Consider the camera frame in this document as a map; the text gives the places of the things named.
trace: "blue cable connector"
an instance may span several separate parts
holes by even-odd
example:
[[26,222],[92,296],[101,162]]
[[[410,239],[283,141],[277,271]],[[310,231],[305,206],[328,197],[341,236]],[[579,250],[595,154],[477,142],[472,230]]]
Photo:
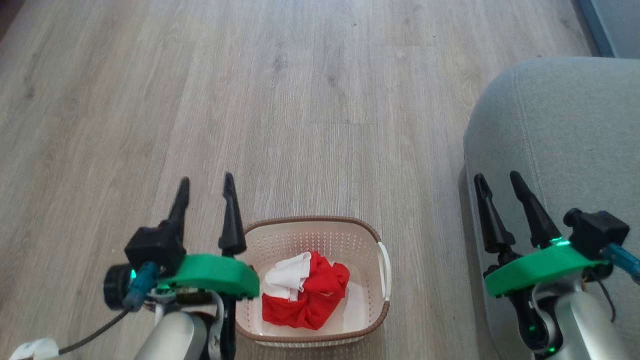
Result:
[[155,288],[160,276],[160,269],[151,261],[142,264],[136,272],[136,277],[129,286],[127,296],[122,301],[125,309],[136,312],[142,308],[147,293]]
[[602,255],[614,266],[631,275],[631,279],[640,285],[640,260],[616,243],[608,244],[602,249]]

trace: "brown basket rim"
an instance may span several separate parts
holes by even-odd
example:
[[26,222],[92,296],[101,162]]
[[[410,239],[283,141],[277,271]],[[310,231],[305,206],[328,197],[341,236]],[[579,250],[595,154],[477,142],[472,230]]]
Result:
[[[262,220],[262,221],[252,223],[244,229],[244,233],[247,234],[251,230],[254,230],[258,227],[267,226],[267,225],[286,224],[289,222],[309,222],[309,221],[347,222],[351,224],[356,224],[367,229],[367,231],[371,233],[371,236],[373,236],[374,240],[376,240],[376,243],[382,242],[382,240],[380,239],[380,236],[378,235],[378,233],[373,227],[371,227],[369,224],[367,224],[362,220],[359,220],[356,218],[350,218],[350,217],[312,216],[312,217],[274,218],[270,220]],[[240,335],[244,336],[249,340],[263,341],[263,342],[270,342],[270,343],[320,343],[325,341],[340,341],[340,340],[346,340],[351,338],[359,338],[361,336],[365,336],[375,331],[378,327],[380,327],[380,325],[382,325],[382,322],[387,317],[388,311],[389,311],[389,301],[387,300],[382,305],[382,311],[380,312],[380,316],[378,317],[378,319],[376,319],[374,323],[372,323],[371,325],[369,325],[368,327],[362,330],[345,332],[344,334],[322,335],[322,336],[263,336],[263,335],[256,335],[248,332],[237,321],[236,321],[236,329],[240,333]]]

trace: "cable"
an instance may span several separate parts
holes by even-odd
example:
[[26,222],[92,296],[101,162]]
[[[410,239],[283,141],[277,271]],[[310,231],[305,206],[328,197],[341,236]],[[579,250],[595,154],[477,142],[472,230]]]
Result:
[[609,291],[607,290],[607,288],[604,287],[604,284],[602,283],[600,278],[596,276],[596,274],[593,272],[592,269],[588,269],[588,272],[591,273],[591,276],[593,276],[593,278],[598,283],[598,285],[600,285],[600,288],[602,289],[602,293],[604,294],[604,297],[609,302],[609,306],[611,307],[611,322],[613,323],[614,321],[616,321],[616,307],[613,305],[613,301],[611,301],[611,296],[609,295]]
[[93,334],[87,336],[86,338],[78,341],[75,344],[69,345],[65,348],[62,348],[58,351],[58,355],[63,355],[66,354],[67,352],[71,352],[77,348],[83,347],[86,344],[88,344],[89,342],[91,342],[91,340],[97,338],[98,336],[100,336],[103,332],[109,330],[110,327],[114,326],[117,322],[119,322],[120,320],[122,320],[123,317],[125,317],[129,311],[131,311],[130,309],[124,309],[122,310],[122,312],[120,314],[118,314],[118,316],[116,316],[115,318],[113,318],[112,321],[108,322],[105,326],[101,327],[100,329],[98,329],[97,331],[95,331]]

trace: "beige basket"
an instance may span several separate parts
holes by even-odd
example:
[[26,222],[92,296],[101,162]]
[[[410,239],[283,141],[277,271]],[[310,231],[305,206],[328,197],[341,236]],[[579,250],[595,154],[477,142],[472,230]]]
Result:
[[265,322],[261,299],[238,302],[236,329],[244,337],[273,347],[340,345],[362,339],[387,316],[389,255],[376,231],[366,223],[341,217],[281,218],[252,224],[245,236],[247,251],[237,258],[254,267],[261,283],[275,263],[309,250],[344,264],[351,276],[347,295],[317,331]]

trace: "white basket handle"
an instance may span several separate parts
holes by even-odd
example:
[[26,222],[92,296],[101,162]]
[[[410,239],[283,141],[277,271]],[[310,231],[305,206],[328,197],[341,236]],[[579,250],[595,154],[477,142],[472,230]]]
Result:
[[380,268],[380,281],[382,281],[382,296],[385,297],[385,301],[389,301],[391,297],[391,260],[389,260],[389,253],[385,245],[378,242],[378,246],[380,247],[378,267]]

